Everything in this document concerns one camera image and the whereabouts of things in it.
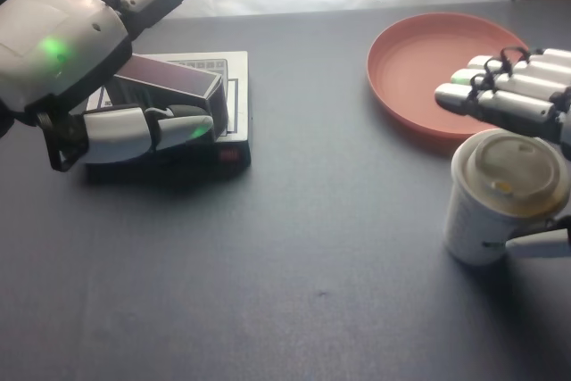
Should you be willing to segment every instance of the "robotic hand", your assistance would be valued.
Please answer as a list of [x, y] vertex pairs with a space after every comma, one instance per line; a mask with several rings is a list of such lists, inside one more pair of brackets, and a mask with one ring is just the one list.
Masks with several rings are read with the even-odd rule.
[[[521, 57], [512, 63], [508, 51]], [[560, 145], [571, 160], [571, 52], [509, 47], [500, 57], [477, 56], [435, 97], [447, 111]], [[516, 257], [571, 257], [571, 216], [533, 232], [509, 240], [506, 249]]]
[[131, 42], [183, 0], [7, 0], [0, 5], [0, 137], [15, 120], [39, 126], [55, 170], [120, 162], [204, 134], [196, 107], [70, 110], [132, 55]]

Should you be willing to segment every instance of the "white plastic lid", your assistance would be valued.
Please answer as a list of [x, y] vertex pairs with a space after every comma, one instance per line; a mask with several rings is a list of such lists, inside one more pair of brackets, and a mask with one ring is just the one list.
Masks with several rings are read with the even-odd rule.
[[503, 130], [486, 134], [475, 148], [467, 148], [471, 153], [465, 153], [459, 166], [474, 198], [516, 217], [541, 215], [567, 202], [567, 168], [552, 147]]

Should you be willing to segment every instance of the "gray tabletop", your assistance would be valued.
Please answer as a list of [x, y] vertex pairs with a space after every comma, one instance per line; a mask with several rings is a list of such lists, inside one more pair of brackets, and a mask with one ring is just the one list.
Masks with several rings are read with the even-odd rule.
[[369, 93], [375, 36], [442, 10], [571, 49], [571, 2], [166, 20], [137, 52], [249, 52], [245, 174], [93, 185], [14, 127], [0, 379], [568, 380], [571, 264], [461, 268], [442, 246], [450, 159]]

